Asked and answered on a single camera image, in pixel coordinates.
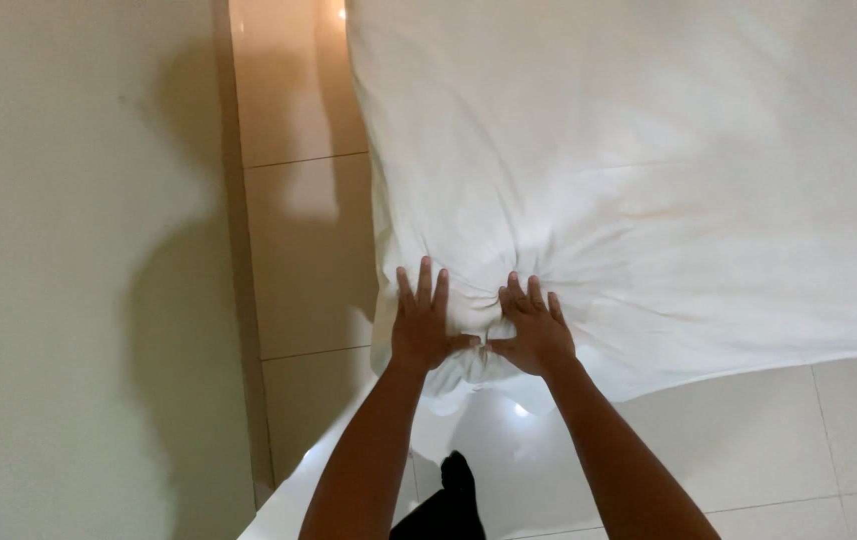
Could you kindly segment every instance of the wrinkled fabric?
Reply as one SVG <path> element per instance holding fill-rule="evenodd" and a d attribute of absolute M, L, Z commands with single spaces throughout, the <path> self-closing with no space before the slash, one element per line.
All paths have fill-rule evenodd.
<path fill-rule="evenodd" d="M 508 337 L 510 271 L 555 291 L 622 401 L 857 358 L 857 0 L 354 0 L 385 369 L 396 266 L 450 272 L 450 330 Z M 429 374 L 454 411 L 542 380 L 484 350 Z"/>

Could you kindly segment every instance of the tile floor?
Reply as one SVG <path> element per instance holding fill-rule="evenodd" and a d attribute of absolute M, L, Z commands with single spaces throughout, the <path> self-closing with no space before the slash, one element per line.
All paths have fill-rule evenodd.
<path fill-rule="evenodd" d="M 368 153 L 339 0 L 231 0 L 272 453 L 286 478 L 371 384 Z M 728 539 L 857 539 L 857 360 L 709 380 L 618 406 Z M 480 392 L 419 410 L 397 518 L 475 473 L 489 537 L 605 538 L 557 413 Z"/>

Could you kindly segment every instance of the right hand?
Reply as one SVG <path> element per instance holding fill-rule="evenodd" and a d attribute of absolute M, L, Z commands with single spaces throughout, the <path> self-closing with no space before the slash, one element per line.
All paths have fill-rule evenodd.
<path fill-rule="evenodd" d="M 519 275 L 508 275 L 508 286 L 498 289 L 502 315 L 515 325 L 511 339 L 489 339 L 485 349 L 505 357 L 521 371 L 542 377 L 558 362 L 576 359 L 576 344 L 565 325 L 562 307 L 554 292 L 548 307 L 542 300 L 539 278 L 528 279 L 528 294 L 519 285 Z"/>

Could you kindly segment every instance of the finger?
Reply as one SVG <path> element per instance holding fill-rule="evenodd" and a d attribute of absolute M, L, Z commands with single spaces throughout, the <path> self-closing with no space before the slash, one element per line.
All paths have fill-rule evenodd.
<path fill-rule="evenodd" d="M 515 305 L 518 306 L 519 312 L 532 313 L 534 311 L 525 291 L 523 291 L 522 286 L 519 285 L 518 272 L 511 272 L 508 275 L 508 294 L 512 297 L 512 300 L 515 301 Z"/>
<path fill-rule="evenodd" d="M 446 313 L 449 305 L 449 271 L 445 268 L 438 271 L 438 280 L 435 282 L 435 299 L 432 301 L 432 309 L 435 313 Z"/>
<path fill-rule="evenodd" d="M 462 333 L 453 337 L 448 338 L 448 354 L 455 353 L 457 351 L 464 351 L 465 349 L 471 349 L 473 347 L 479 347 L 482 345 L 482 338 L 477 335 L 471 335 L 470 333 Z"/>
<path fill-rule="evenodd" d="M 554 292 L 548 293 L 548 314 L 559 324 L 565 324 L 565 317 L 562 316 L 562 305 L 558 302 L 558 295 Z"/>
<path fill-rule="evenodd" d="M 398 280 L 398 310 L 406 312 L 415 308 L 415 297 L 412 296 L 412 285 L 409 284 L 409 273 L 402 266 L 395 269 Z"/>
<path fill-rule="evenodd" d="M 511 295 L 508 294 L 508 288 L 498 288 L 498 303 L 501 304 L 501 314 L 506 319 L 515 321 L 515 318 L 519 314 L 519 307 L 515 304 L 515 301 L 512 300 Z"/>
<path fill-rule="evenodd" d="M 432 306 L 432 260 L 422 257 L 422 267 L 419 268 L 419 289 L 415 294 L 415 302 L 419 308 Z"/>
<path fill-rule="evenodd" d="M 496 355 L 506 357 L 507 359 L 515 353 L 515 338 L 510 339 L 489 339 L 485 343 L 485 350 L 491 351 Z"/>
<path fill-rule="evenodd" d="M 531 302 L 532 308 L 536 312 L 544 312 L 546 303 L 542 300 L 542 285 L 539 284 L 538 276 L 528 277 L 528 301 Z"/>

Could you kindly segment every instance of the hand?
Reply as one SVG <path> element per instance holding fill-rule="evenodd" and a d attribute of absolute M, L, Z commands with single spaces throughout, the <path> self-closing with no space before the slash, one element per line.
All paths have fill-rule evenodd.
<path fill-rule="evenodd" d="M 515 325 L 511 339 L 489 339 L 487 351 L 502 355 L 521 371 L 544 376 L 557 362 L 576 358 L 576 344 L 565 325 L 562 307 L 554 292 L 548 293 L 548 308 L 542 301 L 539 278 L 528 279 L 528 295 L 519 286 L 519 275 L 508 275 L 508 287 L 498 289 L 501 313 Z"/>
<path fill-rule="evenodd" d="M 432 260 L 422 257 L 418 292 L 412 294 L 406 269 L 399 266 L 398 314 L 392 327 L 392 360 L 403 365 L 435 369 L 456 351 L 478 347 L 482 340 L 463 333 L 454 337 L 445 334 L 445 311 L 449 303 L 449 271 L 442 269 L 432 296 Z"/>

